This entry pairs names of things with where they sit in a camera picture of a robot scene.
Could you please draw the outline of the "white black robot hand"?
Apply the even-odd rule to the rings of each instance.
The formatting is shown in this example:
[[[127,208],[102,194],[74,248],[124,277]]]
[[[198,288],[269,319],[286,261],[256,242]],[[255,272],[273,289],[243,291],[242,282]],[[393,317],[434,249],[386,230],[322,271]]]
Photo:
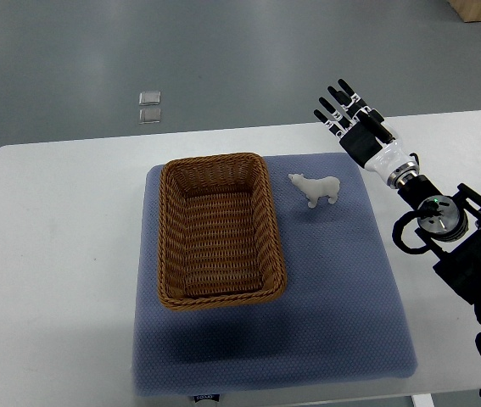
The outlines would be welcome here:
[[[345,152],[361,168],[378,174],[388,187],[402,187],[407,178],[418,176],[418,162],[403,150],[402,139],[394,129],[383,125],[382,115],[375,109],[370,110],[347,81],[338,79],[338,85],[340,90],[329,86],[327,91],[342,112],[324,97],[319,97],[318,101],[333,120],[319,109],[315,109],[313,114],[335,137],[340,138],[339,144]],[[365,125],[358,123],[359,111],[367,113]]]

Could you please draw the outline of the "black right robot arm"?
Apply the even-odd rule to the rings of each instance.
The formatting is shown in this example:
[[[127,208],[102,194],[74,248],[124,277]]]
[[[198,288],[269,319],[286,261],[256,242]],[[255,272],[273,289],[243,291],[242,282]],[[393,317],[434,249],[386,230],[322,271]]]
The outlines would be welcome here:
[[[417,155],[404,152],[398,134],[345,80],[327,90],[332,99],[319,99],[315,117],[411,208],[394,223],[395,246],[406,254],[434,253],[434,271],[472,305],[481,324],[481,195],[464,184],[444,195],[422,174]]]

